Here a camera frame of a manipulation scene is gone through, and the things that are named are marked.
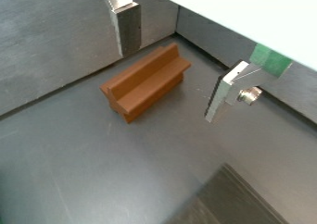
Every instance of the metal bolt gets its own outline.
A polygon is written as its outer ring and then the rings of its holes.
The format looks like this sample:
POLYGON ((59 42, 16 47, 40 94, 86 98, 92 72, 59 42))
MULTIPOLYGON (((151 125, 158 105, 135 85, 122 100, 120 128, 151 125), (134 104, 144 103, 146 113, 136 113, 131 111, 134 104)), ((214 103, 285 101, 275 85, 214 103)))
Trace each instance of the metal bolt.
POLYGON ((258 100, 261 93, 262 90, 258 87, 251 87, 246 90, 242 90, 238 101, 243 101, 247 105, 253 105, 253 103, 258 100))

